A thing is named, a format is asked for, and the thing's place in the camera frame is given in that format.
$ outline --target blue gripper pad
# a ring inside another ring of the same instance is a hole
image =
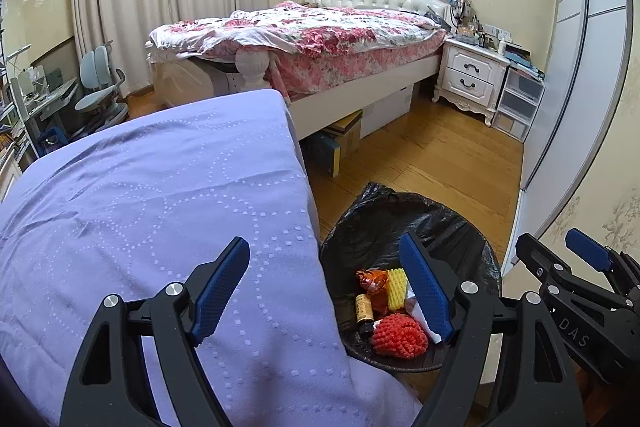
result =
[[[578,229],[571,229],[564,238],[566,247],[588,263],[594,270],[608,272],[611,260],[606,248]]]
[[[454,333],[449,320],[449,299],[408,233],[400,238],[399,253],[400,263],[429,328],[448,342]]]
[[[195,303],[191,335],[196,346],[216,330],[231,293],[249,265],[249,255],[249,244],[244,239],[239,239],[230,251],[222,254],[218,269]]]

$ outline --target purple tablecloth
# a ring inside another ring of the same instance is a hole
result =
[[[291,129],[276,91],[225,96],[80,140],[17,181],[0,204],[0,353],[51,424],[104,296],[153,296],[239,235],[249,268],[197,350],[233,424],[411,425],[414,397],[340,343]],[[158,410],[178,425],[146,340]]]

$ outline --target orange plastic wrapper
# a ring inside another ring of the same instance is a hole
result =
[[[385,316],[389,312],[386,299],[386,272],[384,270],[359,270],[356,272],[360,286],[367,291],[374,313]]]

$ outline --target trash can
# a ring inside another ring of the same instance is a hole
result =
[[[410,230],[420,238],[429,255],[446,261],[460,279],[476,282],[492,295],[500,295],[502,291],[494,251],[464,217],[420,194],[367,184],[322,244],[320,263],[347,352],[374,367],[400,373],[439,369],[447,346],[430,343],[423,355],[411,360],[378,355],[357,331],[355,298],[363,289],[356,272],[401,268],[398,244],[402,234]]]

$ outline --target metal bolt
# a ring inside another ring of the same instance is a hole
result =
[[[460,287],[464,293],[478,293],[478,285],[474,282],[465,281],[460,285]]]
[[[540,304],[540,295],[538,295],[535,292],[528,292],[527,293],[527,301],[529,301],[531,304]]]
[[[164,289],[165,293],[171,297],[180,295],[182,293],[182,285],[179,282],[172,282]]]
[[[116,304],[118,304],[118,296],[109,295],[108,297],[104,298],[102,304],[104,304],[106,308],[113,308]]]

